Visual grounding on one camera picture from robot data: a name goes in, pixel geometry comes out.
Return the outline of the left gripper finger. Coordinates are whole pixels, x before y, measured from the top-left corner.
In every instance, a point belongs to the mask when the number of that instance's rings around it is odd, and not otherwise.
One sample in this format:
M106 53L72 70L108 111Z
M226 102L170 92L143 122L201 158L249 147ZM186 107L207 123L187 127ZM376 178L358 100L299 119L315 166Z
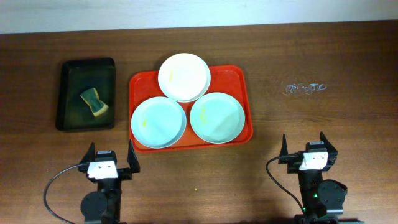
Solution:
M130 167L130 171L132 173L140 173L141 167L139 164L139 161L137 160L134 148L133 148L133 143L130 140L129 141L129 147L128 147L128 154L127 154L127 162Z
M95 159L95 144L92 142L80 161L80 164L87 164Z

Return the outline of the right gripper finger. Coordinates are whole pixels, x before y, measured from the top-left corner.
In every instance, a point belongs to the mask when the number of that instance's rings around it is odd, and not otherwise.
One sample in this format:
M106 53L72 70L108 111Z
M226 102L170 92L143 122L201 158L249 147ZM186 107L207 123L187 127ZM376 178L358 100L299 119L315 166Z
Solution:
M330 143L329 140L327 140L326 136L324 135L324 133L322 131L320 132L320 140L324 143L325 148L327 149L327 152L329 154L337 154L338 153L336 148Z
M281 147L279 156L283 157L283 156L287 156L287 155L288 155L287 140L286 140L286 135L283 135L282 136L282 147Z

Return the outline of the light blue plate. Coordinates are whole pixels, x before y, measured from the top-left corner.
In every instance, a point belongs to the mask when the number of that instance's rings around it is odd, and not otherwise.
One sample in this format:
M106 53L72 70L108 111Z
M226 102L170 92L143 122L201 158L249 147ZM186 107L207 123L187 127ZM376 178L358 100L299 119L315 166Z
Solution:
M194 102L190 110L193 132L212 144L224 144L237 138L245 121L243 106L226 93L205 94Z
M162 149L175 144L184 134L187 118L176 101L156 96L143 101L131 116L134 138L152 149Z

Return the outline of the green and yellow sponge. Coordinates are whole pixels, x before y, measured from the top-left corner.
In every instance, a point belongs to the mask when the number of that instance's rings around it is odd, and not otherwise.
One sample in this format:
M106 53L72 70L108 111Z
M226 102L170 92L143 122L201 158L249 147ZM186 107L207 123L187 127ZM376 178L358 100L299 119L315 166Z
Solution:
M80 94L82 100L89 106L94 117L101 116L107 112L109 106L100 100L96 88L90 88Z

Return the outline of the white round plate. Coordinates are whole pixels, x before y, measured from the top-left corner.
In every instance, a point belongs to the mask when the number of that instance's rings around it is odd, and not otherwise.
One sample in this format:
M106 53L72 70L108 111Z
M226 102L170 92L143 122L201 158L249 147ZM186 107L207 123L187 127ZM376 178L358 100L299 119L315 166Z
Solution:
M158 84L162 93L181 103L195 101L203 96L211 83L210 68L197 55L175 54L161 65Z

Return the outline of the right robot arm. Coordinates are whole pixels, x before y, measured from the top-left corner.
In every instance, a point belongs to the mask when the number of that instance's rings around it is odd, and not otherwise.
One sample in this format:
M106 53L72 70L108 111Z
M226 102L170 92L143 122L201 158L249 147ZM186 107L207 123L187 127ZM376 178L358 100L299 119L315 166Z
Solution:
M335 164L338 151L320 133L320 140L306 143L305 150L289 154L286 137L278 163L287 166L288 174L298 175L303 214L294 216L295 223L338 223L343 214L347 186L324 179L322 174Z

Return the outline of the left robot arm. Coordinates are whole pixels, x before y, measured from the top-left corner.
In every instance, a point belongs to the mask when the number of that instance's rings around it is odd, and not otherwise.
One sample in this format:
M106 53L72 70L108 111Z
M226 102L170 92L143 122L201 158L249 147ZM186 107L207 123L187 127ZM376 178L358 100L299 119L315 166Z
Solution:
M79 163L78 171L97 185L97 190L88 193L81 201L80 210L85 223L120 224L122 182L132 180L141 167L129 142L126 168L117 167L114 151L96 151L92 143Z

